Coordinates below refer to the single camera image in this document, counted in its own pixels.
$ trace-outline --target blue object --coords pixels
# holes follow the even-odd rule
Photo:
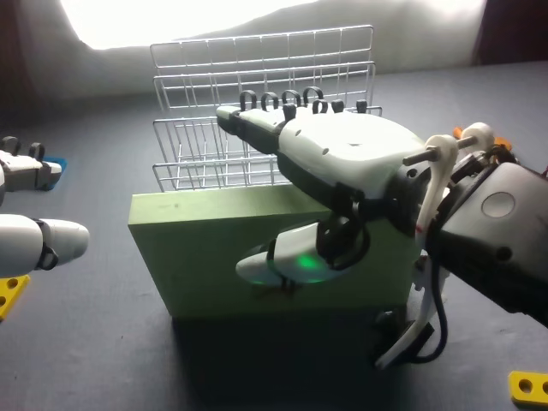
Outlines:
[[[64,158],[60,158],[60,157],[44,157],[44,161],[47,161],[48,163],[56,163],[56,164],[59,164],[61,166],[61,176],[63,175],[63,173],[65,172],[65,170],[67,169],[67,160],[65,160]],[[51,184],[47,189],[48,190],[52,190],[55,186],[56,186],[57,183],[54,183],[54,184]]]

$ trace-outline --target wire basket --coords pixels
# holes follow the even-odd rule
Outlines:
[[[239,105],[243,90],[281,94],[319,86],[347,110],[372,105],[372,26],[183,40],[151,46],[158,103],[172,118],[154,122],[164,158],[154,164],[162,191],[287,184],[275,156],[257,152],[218,125],[219,105]]]

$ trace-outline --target white wall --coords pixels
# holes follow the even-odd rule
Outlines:
[[[484,7],[485,0],[320,0],[215,36],[373,24],[378,73],[440,69],[471,63]],[[203,16],[182,16],[181,24],[184,18]],[[21,0],[19,19],[27,65],[45,98],[152,91],[156,73],[148,47],[90,49],[58,0]]]

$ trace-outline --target robotic arm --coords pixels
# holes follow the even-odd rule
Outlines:
[[[280,287],[334,279],[366,258],[374,241],[367,223],[387,218],[425,250],[415,281],[425,293],[419,317],[376,367],[406,354],[434,311],[440,344],[410,360],[441,354],[447,341],[441,288],[449,272],[507,311],[548,326],[548,182],[496,146],[488,126],[473,124],[459,141],[435,135],[424,145],[402,126],[368,115],[365,101],[357,103],[358,113],[341,110],[340,101],[331,112],[319,112],[318,104],[316,110],[287,103],[281,110],[258,109],[256,101],[244,92],[241,107],[220,107],[219,125],[275,154],[280,171],[332,214],[251,250],[236,266],[241,277]],[[470,154],[457,163],[464,147]]]
[[[42,145],[34,143],[28,156],[18,155],[20,146],[15,137],[0,143],[0,205],[6,192],[46,190],[61,176],[59,164],[44,161]],[[0,214],[0,277],[51,270],[81,257],[88,242],[89,232],[78,223]]]

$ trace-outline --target orange object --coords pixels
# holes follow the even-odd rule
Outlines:
[[[461,127],[453,128],[453,137],[455,137],[457,140],[461,139],[462,137]],[[512,143],[510,143],[504,137],[495,137],[495,144],[498,144],[500,146],[505,146],[508,149],[508,151],[512,150]]]

